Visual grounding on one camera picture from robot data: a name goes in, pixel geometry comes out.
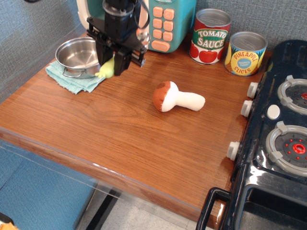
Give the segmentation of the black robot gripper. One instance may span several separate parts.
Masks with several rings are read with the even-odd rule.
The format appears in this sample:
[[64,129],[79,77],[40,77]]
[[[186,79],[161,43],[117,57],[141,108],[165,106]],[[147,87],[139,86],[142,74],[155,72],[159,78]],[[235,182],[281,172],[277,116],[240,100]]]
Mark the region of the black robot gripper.
[[131,61],[144,65],[147,48],[136,35],[138,28],[147,27],[147,24],[139,26],[141,6],[147,8],[142,0],[104,0],[104,19],[87,18],[87,34],[96,42],[99,64],[104,65],[115,55],[115,76],[127,70]]

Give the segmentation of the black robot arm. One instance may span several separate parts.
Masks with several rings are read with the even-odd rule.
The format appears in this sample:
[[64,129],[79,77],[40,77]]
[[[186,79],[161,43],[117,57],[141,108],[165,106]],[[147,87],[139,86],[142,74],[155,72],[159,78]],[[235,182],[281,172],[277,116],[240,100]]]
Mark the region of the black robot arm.
[[139,26],[141,7],[148,11],[142,0],[105,0],[104,19],[87,18],[87,34],[95,40],[98,62],[104,65],[113,58],[116,76],[127,70],[132,61],[144,65],[151,36],[148,32],[137,33],[150,22],[148,16],[144,26]]

